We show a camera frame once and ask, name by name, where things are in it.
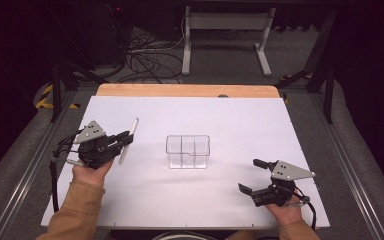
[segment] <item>tan sleeve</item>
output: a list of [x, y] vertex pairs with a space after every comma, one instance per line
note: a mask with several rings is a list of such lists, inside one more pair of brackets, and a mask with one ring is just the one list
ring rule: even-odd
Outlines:
[[48, 232], [37, 239], [91, 239], [104, 193], [103, 188], [88, 183], [70, 183], [64, 203], [49, 222]]
[[240, 230], [226, 238], [226, 240], [256, 240], [256, 231]]
[[294, 222], [279, 228], [280, 240], [320, 240], [316, 233], [304, 221]]

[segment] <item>metal stand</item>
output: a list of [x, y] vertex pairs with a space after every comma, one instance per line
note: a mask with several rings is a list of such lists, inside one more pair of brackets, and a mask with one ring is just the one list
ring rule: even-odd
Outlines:
[[185, 13], [185, 48], [183, 52], [182, 74], [188, 75], [191, 59], [191, 29], [242, 29], [242, 30], [263, 30], [263, 37], [260, 43], [255, 44], [255, 49], [260, 60], [264, 76], [272, 75], [264, 47], [273, 22], [275, 8], [268, 13], [243, 14], [243, 13], [195, 13], [186, 6]]
[[52, 67], [52, 84], [53, 84], [53, 115], [51, 122], [54, 122], [61, 113], [61, 81], [68, 91], [76, 91], [79, 87], [78, 81], [75, 79], [73, 72], [79, 72], [82, 75], [92, 79], [98, 84], [108, 83], [108, 81], [82, 68], [81, 66], [61, 60]]
[[307, 84], [308, 93], [317, 93], [323, 83], [326, 82], [325, 101], [324, 101], [324, 114], [326, 120], [332, 123], [331, 110], [332, 110], [332, 96], [333, 96], [333, 82], [334, 82], [334, 67], [332, 57], [325, 57], [325, 46], [329, 39], [329, 34], [332, 29], [333, 22], [335, 21], [336, 10], [329, 12], [329, 15], [324, 22], [316, 43], [311, 50], [310, 56], [304, 66], [304, 70], [294, 74], [291, 77], [285, 77], [284, 81], [281, 81], [274, 86], [278, 89], [284, 88], [289, 84], [301, 79], [309, 73], [314, 73]]

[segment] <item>white table surface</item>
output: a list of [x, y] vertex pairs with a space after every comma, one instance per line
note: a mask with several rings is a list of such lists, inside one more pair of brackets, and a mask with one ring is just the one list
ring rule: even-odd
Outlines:
[[[309, 169], [281, 98], [105, 97], [91, 98], [81, 126], [91, 120], [116, 135], [140, 119], [123, 165], [107, 175], [98, 227], [110, 229], [270, 229], [277, 224], [265, 207], [255, 207], [238, 183], [254, 191], [271, 183], [270, 171], [252, 160], [282, 160]], [[207, 169], [169, 169], [168, 135], [208, 135]], [[70, 159], [77, 160], [71, 153]], [[72, 179], [65, 164], [58, 180], [62, 204]], [[295, 181], [310, 196], [317, 227], [329, 221], [313, 179]], [[312, 212], [303, 207], [311, 224]], [[47, 226], [52, 201], [44, 213]]]

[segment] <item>clear plastic container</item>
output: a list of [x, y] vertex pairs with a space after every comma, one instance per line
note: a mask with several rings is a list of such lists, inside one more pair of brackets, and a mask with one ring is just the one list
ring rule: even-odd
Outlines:
[[210, 137], [170, 135], [166, 139], [169, 168], [205, 169], [210, 157]]

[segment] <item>hand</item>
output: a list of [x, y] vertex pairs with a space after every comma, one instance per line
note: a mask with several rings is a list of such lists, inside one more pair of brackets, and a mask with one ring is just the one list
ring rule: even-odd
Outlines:
[[98, 169], [88, 168], [88, 167], [73, 167], [73, 180], [82, 181], [89, 183], [98, 187], [104, 187], [105, 176], [110, 170], [114, 159], [103, 164]]
[[[298, 197], [292, 196], [288, 204], [299, 203]], [[301, 207], [278, 207], [276, 204], [266, 205], [267, 209], [274, 215], [279, 226], [284, 227], [291, 223], [302, 220]]]

